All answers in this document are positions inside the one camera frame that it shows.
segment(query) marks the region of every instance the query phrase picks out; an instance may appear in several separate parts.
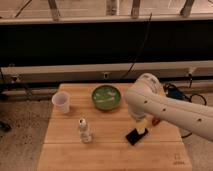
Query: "black cable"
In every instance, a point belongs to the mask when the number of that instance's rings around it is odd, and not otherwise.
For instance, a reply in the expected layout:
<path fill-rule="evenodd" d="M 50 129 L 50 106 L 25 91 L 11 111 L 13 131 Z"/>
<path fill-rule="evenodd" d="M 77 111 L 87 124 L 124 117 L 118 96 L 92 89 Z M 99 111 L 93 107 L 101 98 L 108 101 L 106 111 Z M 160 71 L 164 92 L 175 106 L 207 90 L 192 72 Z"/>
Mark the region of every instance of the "black cable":
<path fill-rule="evenodd" d="M 2 68 L 1 68 L 1 67 L 0 67 L 0 73 L 1 73 L 1 78 L 2 78 L 2 83 L 3 83 L 3 85 L 4 85 L 4 88 L 7 88 L 7 86 L 6 86 L 6 81 L 5 81 L 4 74 L 3 74 L 3 72 L 2 72 Z"/>
<path fill-rule="evenodd" d="M 212 0 L 208 0 L 208 1 L 209 1 L 209 3 L 213 4 L 213 1 L 212 1 Z"/>
<path fill-rule="evenodd" d="M 148 37 L 149 37 L 149 31 L 150 31 L 151 20 L 152 20 L 152 13 L 151 13 L 150 16 L 149 16 L 149 20 L 148 20 L 148 24 L 147 24 L 146 32 L 145 32 L 145 36 L 144 36 L 144 40 L 143 40 L 143 42 L 142 42 L 142 44 L 141 44 L 141 46 L 140 46 L 140 48 L 139 48 L 139 50 L 138 50 L 138 53 L 137 53 L 135 59 L 133 60 L 132 65 L 130 66 L 129 70 L 128 70 L 123 76 L 121 76 L 121 78 L 120 78 L 121 80 L 124 79 L 127 75 L 129 75 L 129 73 L 132 71 L 133 66 L 134 66 L 135 63 L 137 62 L 138 57 L 139 57 L 140 54 L 143 52 L 143 49 L 144 49 L 145 44 L 146 44 L 146 42 L 147 42 L 147 39 L 148 39 Z"/>
<path fill-rule="evenodd" d="M 190 95 L 189 97 L 185 94 L 185 93 L 183 93 L 182 91 L 180 91 L 179 90 L 179 88 L 178 87 L 176 87 L 174 84 L 171 84 L 171 83 L 166 83 L 164 86 L 163 86 L 163 88 L 164 88 L 164 90 L 165 91 L 177 91 L 178 93 L 180 93 L 181 95 L 182 95 L 182 97 L 185 99 L 185 100 L 187 100 L 188 102 L 190 102 L 190 103 L 192 103 L 193 101 L 192 101 L 192 99 L 193 99 L 193 97 L 195 97 L 195 96 L 198 96 L 198 97 L 200 97 L 202 100 L 203 100 L 203 102 L 204 102 L 204 104 L 203 105 L 207 105 L 207 100 L 206 100 L 206 98 L 204 97 L 204 96 L 202 96 L 201 94 L 192 94 L 192 95 Z M 187 137 L 189 137 L 189 136 L 191 136 L 192 135 L 192 133 L 191 132 L 189 132 L 188 134 L 186 134 L 186 135 L 182 135 L 181 136 L 181 138 L 187 138 Z"/>
<path fill-rule="evenodd" d="M 198 97 L 201 97 L 201 99 L 203 100 L 203 102 L 204 102 L 204 106 L 206 106 L 207 105 L 207 101 L 206 101 L 206 98 L 204 97 L 204 96 L 202 96 L 201 94 L 192 94 L 190 97 L 189 97 L 189 102 L 193 102 L 192 101 L 192 98 L 193 97 L 195 97 L 195 96 L 198 96 Z"/>
<path fill-rule="evenodd" d="M 17 18 L 21 13 L 22 11 L 32 2 L 33 0 L 29 0 L 26 2 L 26 4 L 24 4 L 21 9 L 17 12 L 17 14 L 15 15 L 15 18 Z"/>
<path fill-rule="evenodd" d="M 193 81 L 192 74 L 189 74 L 189 88 L 192 87 L 192 81 Z"/>

